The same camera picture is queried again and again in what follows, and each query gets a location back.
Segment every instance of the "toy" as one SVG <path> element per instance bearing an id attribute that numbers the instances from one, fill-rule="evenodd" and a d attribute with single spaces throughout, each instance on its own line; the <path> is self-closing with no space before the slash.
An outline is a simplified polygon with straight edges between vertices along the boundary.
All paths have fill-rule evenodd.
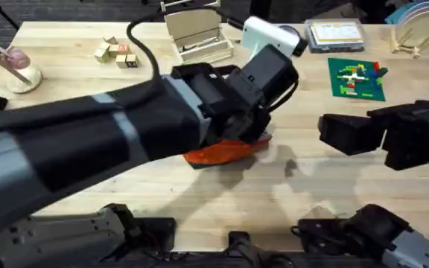
<path id="1" fill-rule="evenodd" d="M 328 68 L 333 96 L 385 101 L 382 77 L 388 69 L 380 63 L 329 58 Z"/>
<path id="2" fill-rule="evenodd" d="M 115 63 L 117 63 L 117 66 L 119 68 L 126 68 L 127 64 L 125 63 L 125 60 L 127 59 L 127 55 L 118 55 L 115 58 Z"/>
<path id="3" fill-rule="evenodd" d="M 139 59 L 135 54 L 118 55 L 115 58 L 115 63 L 119 68 L 136 68 L 139 67 Z"/>
<path id="4" fill-rule="evenodd" d="M 117 39 L 113 36 L 104 37 L 104 41 L 95 50 L 94 57 L 99 63 L 108 63 L 110 58 L 114 57 L 119 68 L 139 66 L 137 56 L 130 52 L 130 46 L 118 44 Z"/>
<path id="5" fill-rule="evenodd" d="M 102 42 L 97 50 L 94 52 L 94 57 L 99 63 L 108 63 L 110 60 L 109 55 L 110 44 Z"/>
<path id="6" fill-rule="evenodd" d="M 160 2 L 162 11 L 167 7 L 186 3 L 187 0 L 169 4 Z M 207 6 L 219 7 L 220 0 Z M 172 46 L 182 64 L 213 63 L 232 56 L 233 45 L 221 30 L 221 17 L 213 10 L 191 10 L 165 16 Z"/>
<path id="7" fill-rule="evenodd" d="M 109 44 L 109 45 L 117 45 L 117 39 L 114 36 L 106 36 L 104 37 L 104 41 L 105 43 Z"/>
<path id="8" fill-rule="evenodd" d="M 139 59 L 137 58 L 137 55 L 128 54 L 127 58 L 125 59 L 125 64 L 128 68 L 139 67 Z"/>
<path id="9" fill-rule="evenodd" d="M 110 45 L 109 55 L 111 57 L 117 57 L 118 55 L 127 55 L 130 53 L 128 45 Z"/>

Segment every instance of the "wooden block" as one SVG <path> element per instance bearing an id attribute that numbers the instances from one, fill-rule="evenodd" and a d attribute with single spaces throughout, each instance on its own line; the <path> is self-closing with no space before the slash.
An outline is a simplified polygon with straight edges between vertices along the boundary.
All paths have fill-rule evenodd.
<path id="1" fill-rule="evenodd" d="M 127 64 L 125 63 L 126 58 L 127 58 L 127 55 L 118 55 L 115 58 L 115 63 L 117 63 L 117 66 L 119 68 L 127 68 Z"/>
<path id="2" fill-rule="evenodd" d="M 127 58 L 125 59 L 125 63 L 126 63 L 128 68 L 139 67 L 139 59 L 137 58 L 137 55 L 135 55 L 135 54 L 128 54 Z"/>
<path id="3" fill-rule="evenodd" d="M 99 45 L 99 49 L 103 50 L 103 51 L 108 51 L 110 47 L 110 44 L 107 42 L 102 42 L 101 45 Z"/>
<path id="4" fill-rule="evenodd" d="M 109 54 L 111 57 L 117 57 L 118 55 L 127 55 L 130 53 L 130 47 L 128 45 L 110 45 Z"/>
<path id="5" fill-rule="evenodd" d="M 117 45 L 117 39 L 114 36 L 105 36 L 104 41 L 110 45 Z"/>
<path id="6" fill-rule="evenodd" d="M 110 60 L 109 52 L 103 49 L 96 50 L 94 57 L 99 63 L 107 63 Z"/>

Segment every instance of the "black cable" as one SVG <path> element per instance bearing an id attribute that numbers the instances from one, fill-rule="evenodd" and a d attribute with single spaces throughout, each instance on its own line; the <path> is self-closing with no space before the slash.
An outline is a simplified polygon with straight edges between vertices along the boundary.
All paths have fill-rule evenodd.
<path id="1" fill-rule="evenodd" d="M 19 25 L 17 23 L 15 23 L 13 21 L 13 19 L 11 19 L 6 13 L 5 11 L 2 9 L 2 7 L 0 6 L 0 15 L 3 16 L 3 18 L 6 19 L 7 22 L 9 22 L 9 24 L 11 24 L 16 30 L 19 30 Z"/>

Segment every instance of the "wooden table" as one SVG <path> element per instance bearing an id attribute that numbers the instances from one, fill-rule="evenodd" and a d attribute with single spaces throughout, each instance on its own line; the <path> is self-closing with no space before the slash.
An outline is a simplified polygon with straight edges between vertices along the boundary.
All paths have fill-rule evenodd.
<path id="1" fill-rule="evenodd" d="M 102 36 L 120 42 L 126 23 L 26 22 L 13 45 L 22 48 L 45 76 L 42 85 L 26 95 L 4 89 L 0 96 L 10 108 L 90 95 L 140 83 L 150 66 L 139 53 L 141 68 L 119 69 L 100 65 L 92 56 Z M 302 25 L 295 25 L 303 32 Z M 349 217 L 368 203 L 388 208 L 429 238 L 429 165 L 397 172 L 384 166 L 378 150 L 347 157 L 319 141 L 317 119 L 324 113 L 365 115 L 370 109 L 429 100 L 429 48 L 419 60 L 389 52 L 390 27 L 365 25 L 366 51 L 351 54 L 310 54 L 293 59 L 301 81 L 296 93 L 276 110 L 269 131 L 269 150 L 223 167 L 192 170 L 181 156 L 134 168 L 83 192 L 61 200 L 38 214 L 75 214 L 97 211 L 111 202 L 126 203 L 136 216 L 175 217 L 175 250 L 221 250 L 227 233 L 244 230 L 266 249 L 300 249 L 289 228 L 305 215 L 330 211 Z M 224 27 L 239 39 L 240 32 Z M 162 23 L 134 30 L 156 55 L 162 73 L 176 65 L 167 29 Z M 235 56 L 216 65 L 243 66 L 250 51 L 235 45 Z M 386 102 L 335 98 L 331 95 L 328 57 L 379 61 L 388 67 L 384 77 Z"/>

